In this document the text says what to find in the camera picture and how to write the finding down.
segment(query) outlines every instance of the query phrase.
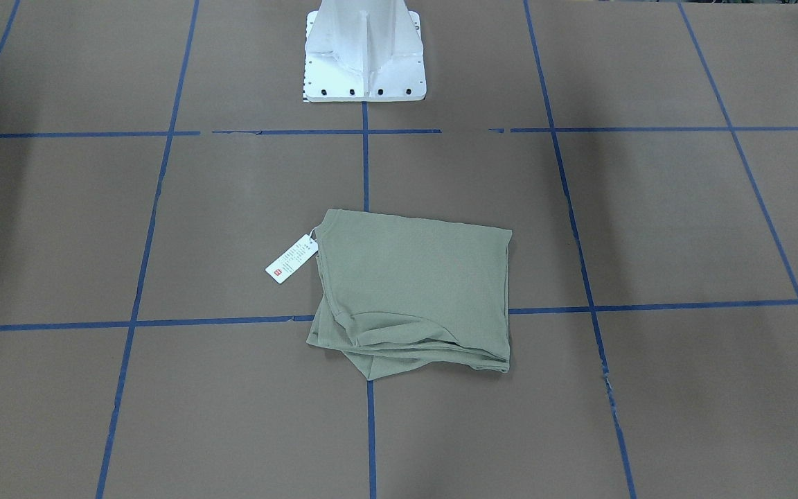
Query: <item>white bracket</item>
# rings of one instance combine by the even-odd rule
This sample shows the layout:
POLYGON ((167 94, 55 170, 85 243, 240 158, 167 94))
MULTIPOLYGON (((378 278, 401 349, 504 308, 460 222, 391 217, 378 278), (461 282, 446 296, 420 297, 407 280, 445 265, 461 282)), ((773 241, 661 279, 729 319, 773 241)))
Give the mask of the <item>white bracket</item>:
POLYGON ((421 100, 420 16, 403 0, 322 0, 307 16, 303 99, 421 100))

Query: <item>green cloth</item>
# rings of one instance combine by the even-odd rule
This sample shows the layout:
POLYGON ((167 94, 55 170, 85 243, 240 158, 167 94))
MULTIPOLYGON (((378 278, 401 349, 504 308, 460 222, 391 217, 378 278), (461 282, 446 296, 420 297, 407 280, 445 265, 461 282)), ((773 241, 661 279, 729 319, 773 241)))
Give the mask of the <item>green cloth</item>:
POLYGON ((512 232, 329 209, 316 228, 323 297, 308 344, 367 379, 434 361, 507 372, 512 232))

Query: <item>white metal base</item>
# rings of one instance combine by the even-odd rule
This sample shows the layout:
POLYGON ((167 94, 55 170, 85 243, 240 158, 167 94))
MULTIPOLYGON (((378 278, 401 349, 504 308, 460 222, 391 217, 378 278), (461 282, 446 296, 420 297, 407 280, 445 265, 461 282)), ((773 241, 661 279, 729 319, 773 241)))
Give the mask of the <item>white metal base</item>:
MULTIPOLYGON (((393 2, 374 3, 371 8, 393 2)), ((304 101, 397 102, 421 100, 427 95, 417 12, 405 9, 405 3, 399 0, 393 3, 395 10, 389 15, 358 10, 349 19, 323 19, 320 12, 324 7, 307 16, 304 101), (409 42, 414 38, 408 35, 411 29, 417 38, 409 42), (312 44, 311 33, 316 37, 312 44)), ((335 18, 338 12, 329 7, 326 15, 335 18)))

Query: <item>white tag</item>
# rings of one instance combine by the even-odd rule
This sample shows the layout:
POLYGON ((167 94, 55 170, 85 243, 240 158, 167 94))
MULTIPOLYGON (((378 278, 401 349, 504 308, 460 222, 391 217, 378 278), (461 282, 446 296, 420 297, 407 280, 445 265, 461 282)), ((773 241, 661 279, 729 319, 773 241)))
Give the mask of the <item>white tag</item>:
POLYGON ((309 234, 304 234, 304 237, 298 239, 294 246, 289 247, 288 251, 282 253, 278 259, 272 264, 269 264, 267 274, 276 280, 279 284, 285 282, 285 279, 294 271, 301 268, 301 265, 307 263, 311 256, 319 251, 319 244, 310 237, 309 234))

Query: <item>gray-green fabric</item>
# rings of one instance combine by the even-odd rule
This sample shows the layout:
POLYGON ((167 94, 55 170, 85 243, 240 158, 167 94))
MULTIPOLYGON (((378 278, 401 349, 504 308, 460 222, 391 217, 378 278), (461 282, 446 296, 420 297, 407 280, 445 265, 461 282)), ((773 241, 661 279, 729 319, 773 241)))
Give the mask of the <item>gray-green fabric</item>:
POLYGON ((507 372, 512 232, 329 209, 316 228, 323 297, 308 344, 367 379, 434 361, 507 372))

